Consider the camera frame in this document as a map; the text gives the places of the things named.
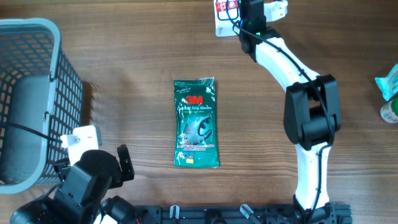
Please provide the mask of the light blue tissue pack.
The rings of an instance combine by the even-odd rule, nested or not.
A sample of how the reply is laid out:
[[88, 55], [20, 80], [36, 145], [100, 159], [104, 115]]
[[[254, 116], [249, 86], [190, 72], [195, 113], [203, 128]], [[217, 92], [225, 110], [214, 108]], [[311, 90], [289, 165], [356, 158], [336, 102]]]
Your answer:
[[398, 64], [395, 64], [386, 77], [375, 78], [376, 85], [386, 101], [389, 101], [397, 94], [397, 68]]

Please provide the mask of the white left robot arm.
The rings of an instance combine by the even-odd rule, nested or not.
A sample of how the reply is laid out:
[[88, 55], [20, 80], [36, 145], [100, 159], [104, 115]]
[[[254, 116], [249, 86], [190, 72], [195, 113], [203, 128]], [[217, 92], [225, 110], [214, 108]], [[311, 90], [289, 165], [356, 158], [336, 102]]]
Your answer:
[[134, 179], [134, 169], [125, 144], [118, 157], [99, 149], [84, 152], [80, 160], [55, 165], [61, 183], [46, 194], [16, 210], [11, 223], [93, 223], [109, 189]]

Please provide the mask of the green lid jar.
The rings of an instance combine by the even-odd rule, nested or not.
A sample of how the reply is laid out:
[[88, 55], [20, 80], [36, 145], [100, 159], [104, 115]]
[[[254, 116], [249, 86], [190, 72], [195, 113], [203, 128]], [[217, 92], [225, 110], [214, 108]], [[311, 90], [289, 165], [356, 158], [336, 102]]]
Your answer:
[[384, 121], [387, 123], [397, 123], [397, 98], [391, 100], [390, 102], [386, 103], [380, 109], [380, 115]]

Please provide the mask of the red coffee stick sachet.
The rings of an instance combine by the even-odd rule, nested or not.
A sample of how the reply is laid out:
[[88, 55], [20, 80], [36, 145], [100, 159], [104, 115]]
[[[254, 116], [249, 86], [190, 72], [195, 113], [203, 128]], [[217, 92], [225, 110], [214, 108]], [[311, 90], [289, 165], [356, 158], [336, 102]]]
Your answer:
[[217, 13], [226, 12], [231, 9], [238, 9], [239, 1], [237, 0], [216, 0], [215, 1], [215, 10]]

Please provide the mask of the green 3M gloves packet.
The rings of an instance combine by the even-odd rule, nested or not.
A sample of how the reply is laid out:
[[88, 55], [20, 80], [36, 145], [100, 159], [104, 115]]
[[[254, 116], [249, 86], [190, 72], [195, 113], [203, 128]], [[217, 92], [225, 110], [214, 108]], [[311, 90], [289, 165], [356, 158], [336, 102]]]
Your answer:
[[174, 105], [174, 165], [195, 169], [219, 167], [215, 79], [174, 80]]

